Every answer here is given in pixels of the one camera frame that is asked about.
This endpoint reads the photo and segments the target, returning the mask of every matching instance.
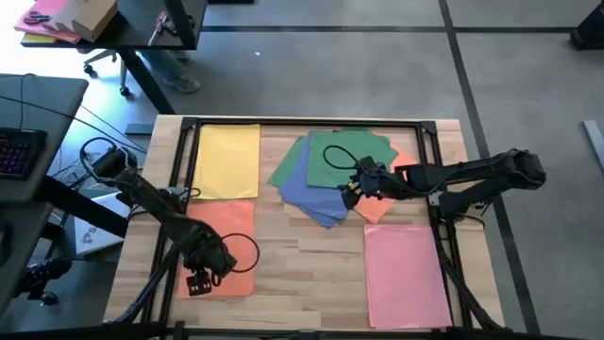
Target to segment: white paper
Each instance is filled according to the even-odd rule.
[[[127,217],[130,213],[130,208],[117,199],[119,193],[103,195],[93,198],[92,201],[102,205],[103,207],[119,214],[122,217]],[[77,255],[84,255],[96,250],[113,246],[123,242],[124,239],[114,234],[93,226],[92,224],[75,218],[75,252]]]

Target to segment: office chair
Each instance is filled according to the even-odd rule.
[[[115,62],[117,60],[117,52],[115,50],[105,50],[90,59],[86,59],[84,61],[84,72],[88,75],[94,75],[95,71],[92,68],[91,63],[97,60],[105,59],[107,57],[111,57],[111,61]],[[126,86],[126,74],[126,65],[122,60],[120,62],[120,94],[124,97],[130,96],[130,89],[128,89],[128,87]]]

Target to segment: pink paper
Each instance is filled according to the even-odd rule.
[[[393,172],[394,168],[402,165],[416,164],[417,161],[404,153],[398,146],[390,144],[390,147],[398,152],[398,156],[390,164],[390,171]],[[386,214],[387,211],[393,206],[394,200],[390,198],[383,198],[381,200],[376,197],[361,197],[359,203],[355,207],[355,211],[360,213],[367,221],[371,223],[377,223]]]
[[[369,324],[378,330],[451,326],[429,226],[366,225]]]
[[[15,24],[14,28],[25,33],[41,34],[68,43],[77,43],[80,38],[75,33],[47,29],[43,26],[43,23],[28,25],[24,22],[24,18],[26,18],[32,10],[36,10],[43,15],[53,16],[58,13],[68,1],[69,0],[38,0],[21,16],[21,18],[19,18],[19,21]]]

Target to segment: gray desk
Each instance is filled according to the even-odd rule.
[[[75,116],[87,87],[88,82],[82,79],[27,76],[24,78],[23,100]],[[21,77],[0,75],[0,95],[21,100]],[[0,126],[18,127],[20,111],[19,103],[0,98]],[[1,199],[2,196],[11,196],[12,199],[18,197],[20,200],[33,196],[71,122],[72,120],[66,117],[24,105],[23,128],[45,130],[48,133],[46,148],[30,175],[31,182],[0,179],[0,201],[6,201]],[[12,253],[8,261],[0,267],[0,315],[10,303],[15,285],[38,243],[52,209],[49,203],[0,203],[0,220],[8,221],[13,226]]]

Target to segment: keyboard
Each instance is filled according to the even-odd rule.
[[[0,127],[0,179],[29,178],[45,144],[45,131]]]

